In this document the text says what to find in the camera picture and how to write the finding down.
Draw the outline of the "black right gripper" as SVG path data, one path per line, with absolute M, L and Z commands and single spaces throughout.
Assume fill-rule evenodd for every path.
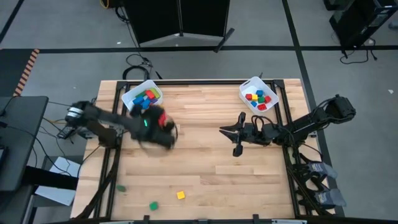
M 258 128 L 258 119 L 264 124 L 264 121 L 258 115 L 253 115 L 251 117 L 251 122 L 245 123 L 246 113 L 241 112 L 238 117 L 238 122 L 231 126 L 220 127 L 220 133 L 225 135 L 231 142 L 237 142 L 238 144 L 241 144 L 242 141 L 251 144 L 268 144 L 268 140 Z

